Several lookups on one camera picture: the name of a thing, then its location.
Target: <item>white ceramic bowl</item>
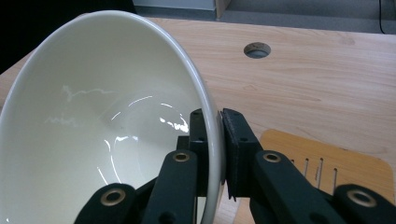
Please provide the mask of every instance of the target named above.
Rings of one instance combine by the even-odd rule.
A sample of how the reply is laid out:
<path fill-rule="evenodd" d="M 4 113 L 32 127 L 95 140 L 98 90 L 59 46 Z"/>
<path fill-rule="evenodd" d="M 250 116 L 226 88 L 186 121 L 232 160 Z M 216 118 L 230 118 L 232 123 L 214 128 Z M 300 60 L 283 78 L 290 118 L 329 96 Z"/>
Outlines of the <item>white ceramic bowl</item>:
<path fill-rule="evenodd" d="M 134 14 L 102 11 L 50 35 L 0 119 L 0 223 L 72 223 L 101 187 L 158 175 L 202 108 L 209 142 L 203 222 L 220 188 L 219 113 L 182 47 Z"/>

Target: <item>light wood surface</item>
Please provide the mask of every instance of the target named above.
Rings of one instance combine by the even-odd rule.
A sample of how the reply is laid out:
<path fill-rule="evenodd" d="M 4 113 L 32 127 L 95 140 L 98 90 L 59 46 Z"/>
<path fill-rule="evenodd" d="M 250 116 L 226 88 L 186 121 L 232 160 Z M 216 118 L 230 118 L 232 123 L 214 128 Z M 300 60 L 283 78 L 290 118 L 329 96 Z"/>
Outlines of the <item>light wood surface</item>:
<path fill-rule="evenodd" d="M 276 129 L 358 150 L 395 174 L 395 35 L 152 20 L 188 52 L 218 107 L 243 113 L 259 138 Z M 245 45 L 258 41 L 271 54 L 248 58 Z M 0 76 L 0 106 L 24 62 Z M 238 204 L 219 212 L 232 217 Z"/>

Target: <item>metal pin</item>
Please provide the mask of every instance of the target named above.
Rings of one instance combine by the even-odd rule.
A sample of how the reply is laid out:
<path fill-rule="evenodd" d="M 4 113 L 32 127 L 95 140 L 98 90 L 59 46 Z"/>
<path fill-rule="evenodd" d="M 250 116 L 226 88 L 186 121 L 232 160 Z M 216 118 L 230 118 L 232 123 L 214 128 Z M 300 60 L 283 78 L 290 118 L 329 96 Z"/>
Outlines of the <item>metal pin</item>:
<path fill-rule="evenodd" d="M 337 168 L 334 168 L 333 176 L 332 176 L 332 194 L 334 194 L 335 187 L 337 185 Z"/>
<path fill-rule="evenodd" d="M 304 177 L 306 177 L 306 172 L 308 171 L 308 163 L 309 163 L 309 159 L 305 158 L 305 166 L 304 166 L 304 172 L 303 172 Z"/>
<path fill-rule="evenodd" d="M 317 189 L 320 188 L 321 171 L 323 168 L 323 158 L 320 158 L 319 167 L 317 169 Z"/>

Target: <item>wire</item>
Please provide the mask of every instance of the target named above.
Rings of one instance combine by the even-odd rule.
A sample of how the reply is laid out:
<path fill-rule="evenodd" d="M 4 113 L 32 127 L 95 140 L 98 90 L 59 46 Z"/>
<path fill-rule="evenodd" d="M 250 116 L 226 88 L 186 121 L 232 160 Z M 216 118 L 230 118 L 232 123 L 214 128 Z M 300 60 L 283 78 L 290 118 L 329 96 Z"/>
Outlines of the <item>wire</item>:
<path fill-rule="evenodd" d="M 381 0 L 378 1 L 379 1 L 379 29 L 381 30 L 381 33 L 385 35 L 385 32 L 382 29 L 382 4 L 381 4 Z"/>

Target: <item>screw hole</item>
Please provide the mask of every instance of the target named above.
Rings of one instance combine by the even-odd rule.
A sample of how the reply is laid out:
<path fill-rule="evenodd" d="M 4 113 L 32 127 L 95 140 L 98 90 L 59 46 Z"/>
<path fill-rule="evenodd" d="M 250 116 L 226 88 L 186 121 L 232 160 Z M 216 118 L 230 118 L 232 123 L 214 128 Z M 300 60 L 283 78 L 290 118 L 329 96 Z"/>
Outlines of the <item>screw hole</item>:
<path fill-rule="evenodd" d="M 264 159 L 269 162 L 280 162 L 280 157 L 275 153 L 266 153 L 264 154 Z"/>
<path fill-rule="evenodd" d="M 244 53 L 252 59 L 265 58 L 271 53 L 271 48 L 261 42 L 251 43 L 245 46 Z"/>
<path fill-rule="evenodd" d="M 189 156 L 189 154 L 180 152 L 180 153 L 175 154 L 173 156 L 173 158 L 175 161 L 187 161 L 190 159 L 190 156 Z"/>
<path fill-rule="evenodd" d="M 114 206 L 121 203 L 125 199 L 125 191 L 123 189 L 110 189 L 101 197 L 101 203 L 104 206 Z"/>
<path fill-rule="evenodd" d="M 370 194 L 359 190 L 352 189 L 346 193 L 347 197 L 354 203 L 364 207 L 376 207 L 376 200 Z"/>

